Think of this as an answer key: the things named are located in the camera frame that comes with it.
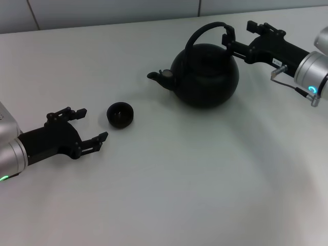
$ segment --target kettle body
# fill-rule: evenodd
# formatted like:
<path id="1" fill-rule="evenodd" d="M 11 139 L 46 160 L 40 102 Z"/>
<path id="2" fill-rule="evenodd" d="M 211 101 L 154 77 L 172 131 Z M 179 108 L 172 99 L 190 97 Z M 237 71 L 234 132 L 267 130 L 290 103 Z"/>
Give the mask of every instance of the kettle body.
<path id="1" fill-rule="evenodd" d="M 206 26 L 212 27 L 213 24 L 218 25 L 211 23 Z M 233 56 L 225 49 L 212 44 L 194 45 L 194 41 L 204 33 L 204 27 L 190 38 L 186 48 L 174 59 L 170 70 L 152 72 L 147 77 L 172 90 L 192 107 L 212 108 L 233 95 L 239 72 Z"/>

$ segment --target white tabletop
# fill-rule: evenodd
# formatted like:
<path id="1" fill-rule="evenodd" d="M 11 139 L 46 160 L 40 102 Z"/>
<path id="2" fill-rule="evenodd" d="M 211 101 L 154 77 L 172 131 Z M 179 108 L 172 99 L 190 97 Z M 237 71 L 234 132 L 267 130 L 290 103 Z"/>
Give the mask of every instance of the white tabletop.
<path id="1" fill-rule="evenodd" d="M 0 185 L 1 245 L 327 246 L 328 111 L 270 81 L 272 67 L 236 58 L 234 96 L 194 110 L 152 80 L 188 38 L 214 21 L 239 42 L 248 20 L 315 50 L 328 7 L 0 35 L 0 100 L 26 132 L 46 114 L 88 109 L 83 140 L 108 131 L 100 152 L 57 155 Z M 199 43 L 220 45 L 223 28 Z M 279 80 L 293 83 L 287 75 Z M 114 130 L 107 108 L 129 103 Z"/>

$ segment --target white wall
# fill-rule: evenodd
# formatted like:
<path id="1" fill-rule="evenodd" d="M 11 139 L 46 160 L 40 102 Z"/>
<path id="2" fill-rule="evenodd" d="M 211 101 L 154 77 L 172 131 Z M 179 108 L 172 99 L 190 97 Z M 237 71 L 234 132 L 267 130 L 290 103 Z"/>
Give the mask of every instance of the white wall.
<path id="1" fill-rule="evenodd" d="M 196 17 L 198 0 L 29 0 L 41 29 Z"/>
<path id="2" fill-rule="evenodd" d="M 0 33 L 37 30 L 26 0 L 0 0 Z"/>
<path id="3" fill-rule="evenodd" d="M 0 0 L 0 33 L 328 5 L 328 0 Z"/>
<path id="4" fill-rule="evenodd" d="M 328 0 L 201 0 L 200 15 L 230 14 L 323 5 L 328 5 Z"/>

